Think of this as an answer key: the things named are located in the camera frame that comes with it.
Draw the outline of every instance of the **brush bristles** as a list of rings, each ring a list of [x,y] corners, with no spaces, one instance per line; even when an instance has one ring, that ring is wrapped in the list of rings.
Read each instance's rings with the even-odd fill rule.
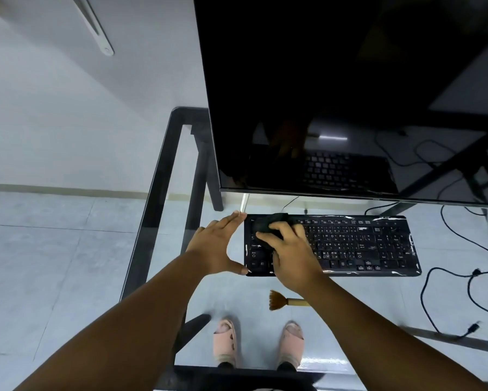
[[[269,309],[278,310],[287,305],[287,298],[277,291],[271,290],[269,293]]]

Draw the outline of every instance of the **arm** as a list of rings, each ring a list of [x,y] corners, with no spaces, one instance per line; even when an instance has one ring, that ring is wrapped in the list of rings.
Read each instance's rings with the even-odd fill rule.
[[[284,240],[257,233],[275,249],[279,280],[299,293],[322,317],[370,391],[485,390],[477,377],[364,305],[320,268],[302,225],[275,222]]]
[[[247,273],[226,254],[245,217],[237,211],[199,228],[185,254],[75,335],[16,390],[153,389],[202,278]]]

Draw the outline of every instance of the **slipper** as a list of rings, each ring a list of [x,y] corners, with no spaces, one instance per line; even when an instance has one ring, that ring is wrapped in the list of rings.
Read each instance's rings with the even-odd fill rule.
[[[289,362],[295,368],[298,368],[302,362],[302,355],[304,354],[304,343],[300,326],[294,321],[289,321],[284,327],[280,338],[278,365],[283,362]]]
[[[217,364],[229,362],[234,368],[237,367],[237,336],[235,327],[229,320],[221,320],[217,330],[227,325],[229,329],[222,333],[213,334],[213,356]]]

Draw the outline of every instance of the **person's right arm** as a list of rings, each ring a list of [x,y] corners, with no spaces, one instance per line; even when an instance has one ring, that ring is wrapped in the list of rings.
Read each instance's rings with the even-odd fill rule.
[[[322,317],[369,391],[488,391],[465,368],[407,334],[326,276],[302,225],[275,222],[269,227],[279,230],[284,240],[272,234],[256,235],[275,249],[276,276]]]

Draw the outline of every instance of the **television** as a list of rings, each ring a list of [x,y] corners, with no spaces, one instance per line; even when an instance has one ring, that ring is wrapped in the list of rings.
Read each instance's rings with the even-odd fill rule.
[[[488,2],[194,3],[221,190],[488,207]]]

